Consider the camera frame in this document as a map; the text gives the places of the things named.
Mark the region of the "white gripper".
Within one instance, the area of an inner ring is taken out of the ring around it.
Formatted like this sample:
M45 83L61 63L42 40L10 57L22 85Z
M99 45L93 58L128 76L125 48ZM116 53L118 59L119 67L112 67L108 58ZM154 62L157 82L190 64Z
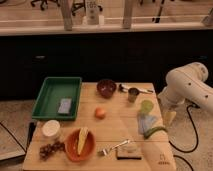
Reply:
M161 101L161 104L166 108L171 108L175 106L182 105L185 102L185 98L180 94L175 92L170 87L165 87L158 95L158 99ZM165 114L165 125L169 126L176 116L175 111L168 111Z

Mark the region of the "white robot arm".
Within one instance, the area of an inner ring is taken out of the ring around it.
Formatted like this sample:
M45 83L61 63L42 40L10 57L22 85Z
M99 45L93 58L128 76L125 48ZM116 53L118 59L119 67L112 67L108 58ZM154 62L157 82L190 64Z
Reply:
M166 86L158 94L165 126L171 124L176 116L175 108L186 99L213 114L213 88L205 84L208 75L207 67L200 62L193 62L167 73Z

